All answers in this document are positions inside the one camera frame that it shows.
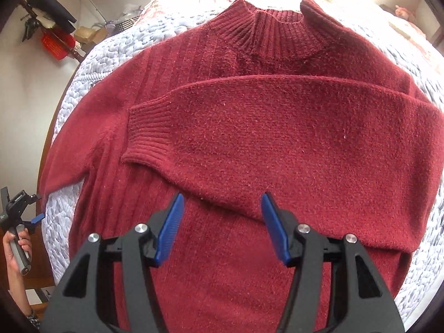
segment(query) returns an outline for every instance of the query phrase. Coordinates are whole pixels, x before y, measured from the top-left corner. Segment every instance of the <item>sweater sleeve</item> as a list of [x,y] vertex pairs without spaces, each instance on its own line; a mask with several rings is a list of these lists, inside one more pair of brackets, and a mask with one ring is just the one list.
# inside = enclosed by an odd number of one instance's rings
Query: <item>sweater sleeve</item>
[[443,128],[433,105],[376,85],[216,79],[132,107],[123,162],[258,220],[269,190],[323,234],[412,252],[443,171]]
[[146,70],[146,59],[144,51],[117,68],[76,106],[54,140],[44,165],[40,180],[42,209],[50,193],[88,175],[98,146],[110,139],[110,131],[119,122],[126,124],[129,107]]

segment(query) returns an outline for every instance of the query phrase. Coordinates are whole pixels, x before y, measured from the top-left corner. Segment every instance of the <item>blue gripper pad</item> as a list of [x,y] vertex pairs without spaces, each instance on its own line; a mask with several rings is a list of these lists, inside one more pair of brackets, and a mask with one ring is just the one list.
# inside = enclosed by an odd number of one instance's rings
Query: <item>blue gripper pad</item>
[[273,243],[274,251],[285,265],[290,261],[288,236],[284,230],[280,218],[278,217],[277,207],[270,200],[268,194],[262,196],[262,216],[265,221],[268,233]]
[[157,239],[157,249],[154,260],[158,266],[160,266],[170,254],[184,210],[185,203],[183,195],[177,194],[171,208],[167,211],[168,216],[165,219]]

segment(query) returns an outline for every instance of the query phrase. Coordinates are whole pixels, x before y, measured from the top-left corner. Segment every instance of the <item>forearm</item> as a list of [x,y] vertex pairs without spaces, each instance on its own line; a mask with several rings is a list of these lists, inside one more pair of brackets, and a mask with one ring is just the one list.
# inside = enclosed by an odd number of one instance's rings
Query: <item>forearm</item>
[[8,267],[7,278],[12,298],[25,316],[31,315],[31,306],[27,300],[23,276]]

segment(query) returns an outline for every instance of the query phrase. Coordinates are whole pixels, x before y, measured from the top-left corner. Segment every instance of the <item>mattress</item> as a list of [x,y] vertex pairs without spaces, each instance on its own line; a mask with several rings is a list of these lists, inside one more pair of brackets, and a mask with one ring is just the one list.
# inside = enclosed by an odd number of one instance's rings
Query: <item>mattress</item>
[[[53,141],[82,97],[97,82],[143,49],[214,18],[232,1],[152,0],[138,23],[129,30],[106,39],[85,58],[61,104]],[[301,0],[248,1],[260,8],[297,11]],[[368,39],[388,59],[409,73],[428,99],[444,112],[443,78],[424,59],[420,50],[391,27],[390,18],[385,12],[370,3],[363,6],[358,3],[350,5],[347,0],[316,0],[316,2],[326,13]],[[69,265],[68,235],[82,184],[80,181],[50,194],[47,202],[42,231],[56,282],[61,279]],[[413,255],[407,277],[395,298],[406,328],[412,324],[412,312],[417,307],[420,309],[425,305],[425,297],[433,296],[432,286],[436,286],[439,280],[444,278],[444,275],[440,274],[443,272],[443,263],[444,179],[441,178],[427,230]]]

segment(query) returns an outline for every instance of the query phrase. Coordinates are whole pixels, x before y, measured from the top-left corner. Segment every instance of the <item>bed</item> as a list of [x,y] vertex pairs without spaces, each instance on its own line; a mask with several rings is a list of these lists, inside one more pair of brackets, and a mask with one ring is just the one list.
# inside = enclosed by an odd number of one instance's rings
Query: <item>bed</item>
[[[136,53],[217,16],[234,0],[151,0],[129,30],[97,45],[68,84],[50,127],[47,147],[70,113],[98,81]],[[247,0],[259,8],[298,10],[301,0]],[[315,0],[343,25],[368,39],[393,63],[407,71],[424,94],[444,112],[444,57],[408,23],[371,2]],[[46,159],[42,156],[42,166]],[[68,235],[82,183],[49,196],[42,224],[54,279],[69,265]],[[430,212],[427,230],[414,253],[407,277],[395,298],[408,329],[422,314],[444,279],[444,178]]]

